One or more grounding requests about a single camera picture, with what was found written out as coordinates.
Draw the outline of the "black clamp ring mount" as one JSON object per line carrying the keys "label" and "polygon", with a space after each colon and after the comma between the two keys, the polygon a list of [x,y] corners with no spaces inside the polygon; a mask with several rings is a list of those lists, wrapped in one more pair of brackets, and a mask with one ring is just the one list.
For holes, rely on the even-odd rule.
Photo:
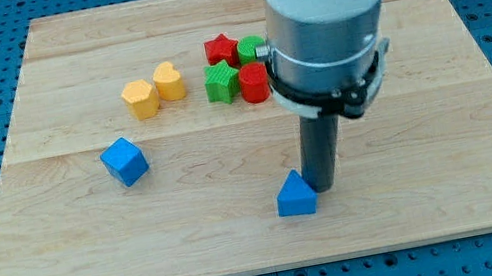
{"label": "black clamp ring mount", "polygon": [[386,69],[385,55],[390,39],[384,37],[377,43],[372,63],[366,73],[352,85],[334,89],[329,93],[310,93],[293,89],[280,80],[271,61],[266,70],[271,93],[276,102],[302,118],[316,119],[340,115],[348,119],[361,118],[372,104],[382,86]]}

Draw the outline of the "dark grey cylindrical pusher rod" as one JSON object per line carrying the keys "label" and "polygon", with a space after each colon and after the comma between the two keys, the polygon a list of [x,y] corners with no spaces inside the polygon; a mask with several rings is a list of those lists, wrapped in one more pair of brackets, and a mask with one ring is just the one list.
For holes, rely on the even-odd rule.
{"label": "dark grey cylindrical pusher rod", "polygon": [[300,117],[301,176],[316,193],[334,183],[338,116]]}

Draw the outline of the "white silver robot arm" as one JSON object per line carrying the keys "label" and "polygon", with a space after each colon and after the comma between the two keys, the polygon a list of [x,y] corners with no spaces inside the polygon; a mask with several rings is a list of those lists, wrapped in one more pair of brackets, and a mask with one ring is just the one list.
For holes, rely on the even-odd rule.
{"label": "white silver robot arm", "polygon": [[271,93],[300,119],[301,176],[318,193],[334,183],[339,118],[361,118],[377,97],[389,41],[382,0],[263,0]]}

